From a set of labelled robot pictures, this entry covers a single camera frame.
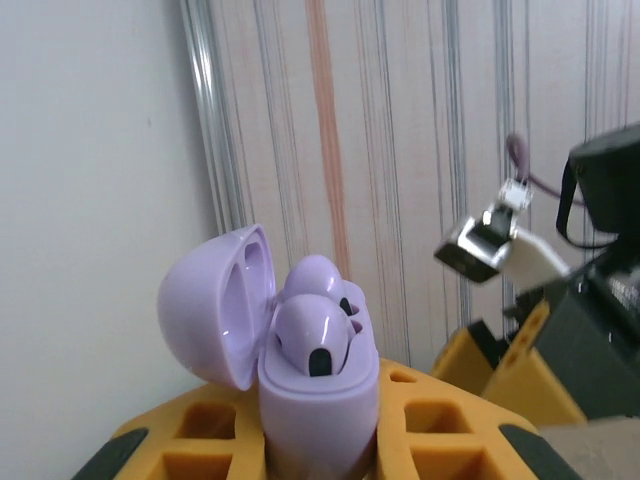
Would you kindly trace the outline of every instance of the wireless earbud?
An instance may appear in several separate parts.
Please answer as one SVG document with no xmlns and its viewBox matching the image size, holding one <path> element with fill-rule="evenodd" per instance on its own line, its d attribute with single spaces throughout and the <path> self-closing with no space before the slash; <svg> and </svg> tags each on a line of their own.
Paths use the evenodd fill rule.
<svg viewBox="0 0 640 480">
<path fill-rule="evenodd" d="M 281 305 L 275 322 L 282 354 L 300 372 L 311 377 L 340 373 L 353 326 L 333 300 L 295 295 Z"/>
<path fill-rule="evenodd" d="M 348 316 L 353 315 L 342 276 L 327 257 L 322 255 L 304 257 L 287 275 L 282 289 L 282 300 L 305 293 L 322 295 L 340 306 Z"/>
</svg>

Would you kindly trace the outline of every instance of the purple cable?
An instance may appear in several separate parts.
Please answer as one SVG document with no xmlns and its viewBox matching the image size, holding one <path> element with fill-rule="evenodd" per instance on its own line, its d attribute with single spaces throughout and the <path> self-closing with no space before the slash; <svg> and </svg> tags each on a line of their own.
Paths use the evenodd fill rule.
<svg viewBox="0 0 640 480">
<path fill-rule="evenodd" d="M 509 158 L 516 166 L 517 175 L 516 179 L 521 182 L 530 182 L 543 192 L 551 195 L 555 198 L 560 198 L 560 192 L 550 186 L 544 181 L 540 180 L 534 174 L 531 173 L 531 159 L 529 157 L 529 148 L 526 142 L 517 133 L 510 133 L 507 135 L 507 151 L 509 152 Z M 580 200 L 573 200 L 574 205 L 584 206 L 584 203 Z"/>
</svg>

